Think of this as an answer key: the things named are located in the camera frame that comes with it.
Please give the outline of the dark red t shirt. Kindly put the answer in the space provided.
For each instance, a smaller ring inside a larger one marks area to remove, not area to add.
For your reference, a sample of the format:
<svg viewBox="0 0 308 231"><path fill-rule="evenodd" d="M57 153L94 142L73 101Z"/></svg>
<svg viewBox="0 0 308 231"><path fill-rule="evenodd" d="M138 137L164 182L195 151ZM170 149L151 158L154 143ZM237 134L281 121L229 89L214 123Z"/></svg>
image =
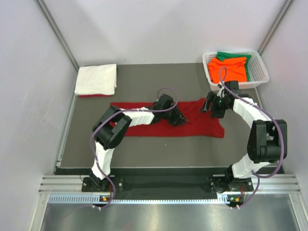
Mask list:
<svg viewBox="0 0 308 231"><path fill-rule="evenodd" d="M208 136L223 138L225 130L219 123L219 119L211 118L210 112L200 113L205 98L197 101L179 102L177 107L188 118L188 122L181 126L172 126L166 120L155 117L154 123L150 125L139 125L130 127L126 136L137 137L187 137Z"/></svg>

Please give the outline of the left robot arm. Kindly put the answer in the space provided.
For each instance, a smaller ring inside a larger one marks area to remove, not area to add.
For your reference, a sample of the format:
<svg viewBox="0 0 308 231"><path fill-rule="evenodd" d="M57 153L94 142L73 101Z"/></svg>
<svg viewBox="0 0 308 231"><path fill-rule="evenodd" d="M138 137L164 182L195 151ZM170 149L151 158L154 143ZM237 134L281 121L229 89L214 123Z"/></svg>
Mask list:
<svg viewBox="0 0 308 231"><path fill-rule="evenodd" d="M88 177L83 179L83 192L103 192L111 182L111 161L115 148L122 142L128 129L147 126L166 120L172 126L181 126L188 119L177 107L177 102L167 94L149 106L123 109L112 105L93 127L90 143L94 153L94 164Z"/></svg>

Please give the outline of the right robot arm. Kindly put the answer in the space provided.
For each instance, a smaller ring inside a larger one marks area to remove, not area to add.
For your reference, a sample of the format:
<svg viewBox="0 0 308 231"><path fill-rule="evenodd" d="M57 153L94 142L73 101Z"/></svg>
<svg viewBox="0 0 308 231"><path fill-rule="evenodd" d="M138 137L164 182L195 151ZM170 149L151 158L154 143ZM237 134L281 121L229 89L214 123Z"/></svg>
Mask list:
<svg viewBox="0 0 308 231"><path fill-rule="evenodd" d="M249 94L241 93L237 81L227 81L219 87L218 92L207 94L200 111L209 112L212 118L223 118L231 109L250 128L247 153L227 168L223 179L210 180L212 191L223 193L247 185L252 175L271 163L282 164L287 156L287 123L274 119Z"/></svg>

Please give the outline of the orange t shirt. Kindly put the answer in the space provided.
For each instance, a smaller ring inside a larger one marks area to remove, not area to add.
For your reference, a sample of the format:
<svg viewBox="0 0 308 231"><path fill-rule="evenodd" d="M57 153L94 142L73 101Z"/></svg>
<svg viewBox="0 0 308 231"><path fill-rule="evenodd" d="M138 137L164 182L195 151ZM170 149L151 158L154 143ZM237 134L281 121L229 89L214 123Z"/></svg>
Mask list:
<svg viewBox="0 0 308 231"><path fill-rule="evenodd" d="M207 65L211 82L218 84L220 82L219 72L221 71L221 79L224 81L237 80L238 82L246 82L247 74L245 69L246 57L229 58L220 61L213 58Z"/></svg>

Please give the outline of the green t shirt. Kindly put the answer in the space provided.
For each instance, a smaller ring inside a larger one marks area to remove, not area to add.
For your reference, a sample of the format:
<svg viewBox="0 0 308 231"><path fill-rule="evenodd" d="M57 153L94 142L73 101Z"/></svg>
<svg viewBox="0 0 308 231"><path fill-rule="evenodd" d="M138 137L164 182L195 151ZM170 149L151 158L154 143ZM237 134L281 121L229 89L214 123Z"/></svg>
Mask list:
<svg viewBox="0 0 308 231"><path fill-rule="evenodd" d="M246 57L245 69L246 69L246 74L247 74L247 82L249 82L250 81L250 75L249 75L249 72L248 72L248 62L250 61L251 55L248 55L248 54L231 54L231 53L221 52L221 51L219 51L216 54L216 58L218 58L220 61L223 61L224 59L238 58L238 57Z"/></svg>

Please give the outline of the white plastic basket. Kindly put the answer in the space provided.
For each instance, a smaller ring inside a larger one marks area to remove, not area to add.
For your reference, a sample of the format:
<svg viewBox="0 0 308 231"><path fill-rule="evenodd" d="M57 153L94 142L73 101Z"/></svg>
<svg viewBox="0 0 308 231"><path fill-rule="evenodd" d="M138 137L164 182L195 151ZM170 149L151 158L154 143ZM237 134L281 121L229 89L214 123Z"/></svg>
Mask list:
<svg viewBox="0 0 308 231"><path fill-rule="evenodd" d="M213 51L202 55L205 75L211 90L218 84L237 80L240 89L251 89L269 82L269 74L257 51Z"/></svg>

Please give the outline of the folded white t shirt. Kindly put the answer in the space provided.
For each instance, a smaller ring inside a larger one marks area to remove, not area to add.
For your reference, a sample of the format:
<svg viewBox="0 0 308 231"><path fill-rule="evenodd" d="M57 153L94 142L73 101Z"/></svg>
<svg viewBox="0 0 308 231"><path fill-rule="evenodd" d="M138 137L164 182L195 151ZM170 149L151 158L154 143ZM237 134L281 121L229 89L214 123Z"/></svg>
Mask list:
<svg viewBox="0 0 308 231"><path fill-rule="evenodd" d="M116 90L116 79L116 64L80 67L74 94L77 96L112 96Z"/></svg>

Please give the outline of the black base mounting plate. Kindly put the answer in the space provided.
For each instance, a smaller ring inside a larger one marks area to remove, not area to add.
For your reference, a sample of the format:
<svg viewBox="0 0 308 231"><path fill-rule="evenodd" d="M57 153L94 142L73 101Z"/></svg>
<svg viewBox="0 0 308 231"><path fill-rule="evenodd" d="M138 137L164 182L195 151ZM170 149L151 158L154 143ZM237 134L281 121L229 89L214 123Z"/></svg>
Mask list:
<svg viewBox="0 0 308 231"><path fill-rule="evenodd" d="M223 179L227 167L148 167L112 168L110 178L115 188L99 193L115 193L115 199L214 199L211 178ZM254 190L252 180L226 193Z"/></svg>

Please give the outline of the folded red t shirt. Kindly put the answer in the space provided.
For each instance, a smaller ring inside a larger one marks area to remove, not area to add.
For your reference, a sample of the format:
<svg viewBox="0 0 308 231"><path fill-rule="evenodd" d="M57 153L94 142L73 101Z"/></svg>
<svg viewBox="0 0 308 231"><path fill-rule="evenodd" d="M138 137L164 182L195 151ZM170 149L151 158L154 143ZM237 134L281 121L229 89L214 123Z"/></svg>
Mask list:
<svg viewBox="0 0 308 231"><path fill-rule="evenodd" d="M94 94L94 95L79 95L81 98L92 98L92 97L111 97L112 95Z"/></svg>

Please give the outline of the aluminium frame rail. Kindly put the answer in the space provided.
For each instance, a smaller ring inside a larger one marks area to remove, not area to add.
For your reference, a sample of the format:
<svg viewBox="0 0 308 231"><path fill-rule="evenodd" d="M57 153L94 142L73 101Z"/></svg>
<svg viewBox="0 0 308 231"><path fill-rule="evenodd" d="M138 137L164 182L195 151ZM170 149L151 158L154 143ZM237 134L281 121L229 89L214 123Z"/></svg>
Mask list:
<svg viewBox="0 0 308 231"><path fill-rule="evenodd" d="M44 176L40 193L80 193L84 176ZM261 179L258 194L300 194L301 189L294 174L276 174L271 178Z"/></svg>

